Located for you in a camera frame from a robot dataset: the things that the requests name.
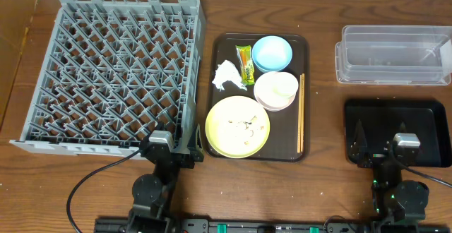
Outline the white tissue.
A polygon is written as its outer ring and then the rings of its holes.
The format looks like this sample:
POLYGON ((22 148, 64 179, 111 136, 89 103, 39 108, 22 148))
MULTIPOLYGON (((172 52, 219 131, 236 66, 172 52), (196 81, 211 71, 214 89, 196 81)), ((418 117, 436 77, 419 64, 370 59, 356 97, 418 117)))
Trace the white tissue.
POLYGON ((229 60, 224 60, 215 70, 215 76, 212 84, 219 90, 224 90, 223 84, 227 81, 234 83, 239 89, 247 90, 245 84, 242 82, 242 77, 239 74, 236 66, 229 60))

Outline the green orange snack wrapper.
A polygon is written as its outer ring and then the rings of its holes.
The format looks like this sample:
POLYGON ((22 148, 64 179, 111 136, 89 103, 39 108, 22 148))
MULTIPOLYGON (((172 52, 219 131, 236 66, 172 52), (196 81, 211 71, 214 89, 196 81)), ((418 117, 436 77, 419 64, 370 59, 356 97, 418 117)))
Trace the green orange snack wrapper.
POLYGON ((244 85, 253 85, 254 79, 254 62, 251 58, 251 46, 235 46, 237 57, 240 62, 242 83, 244 85))

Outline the pale green cup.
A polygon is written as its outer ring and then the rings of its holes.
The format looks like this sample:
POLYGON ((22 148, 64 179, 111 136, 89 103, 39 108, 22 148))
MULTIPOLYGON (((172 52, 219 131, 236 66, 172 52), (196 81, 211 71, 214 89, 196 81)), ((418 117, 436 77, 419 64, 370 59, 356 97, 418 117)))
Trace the pale green cup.
POLYGON ((272 75, 272 83, 273 92, 281 97, 291 97, 299 88, 297 78, 288 72, 275 72, 272 75))

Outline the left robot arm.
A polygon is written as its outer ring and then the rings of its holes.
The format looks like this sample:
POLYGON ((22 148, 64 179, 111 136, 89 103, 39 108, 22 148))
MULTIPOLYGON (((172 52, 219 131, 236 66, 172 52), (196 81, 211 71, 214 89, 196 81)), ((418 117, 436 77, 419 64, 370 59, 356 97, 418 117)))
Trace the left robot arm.
POLYGON ((138 151, 155 167, 151 174, 144 174, 133 183, 133 205, 124 231, 182 232, 182 223, 171 214, 170 205, 180 170, 193 169, 204 159, 200 128, 196 127, 189 139, 188 150, 182 153, 176 151, 171 133, 159 123, 141 140, 138 151))

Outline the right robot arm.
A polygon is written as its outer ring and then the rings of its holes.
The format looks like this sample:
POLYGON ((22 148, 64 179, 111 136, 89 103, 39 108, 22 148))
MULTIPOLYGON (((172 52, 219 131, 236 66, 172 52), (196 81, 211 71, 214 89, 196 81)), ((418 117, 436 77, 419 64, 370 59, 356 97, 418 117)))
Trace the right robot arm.
POLYGON ((396 133, 381 152, 370 152, 358 121, 348 155, 361 168, 373 172, 371 185, 373 206, 377 218, 359 232, 418 232, 418 223, 426 217, 429 188, 420 181, 404 180, 402 171, 415 161, 420 151, 420 140, 413 133, 396 133))

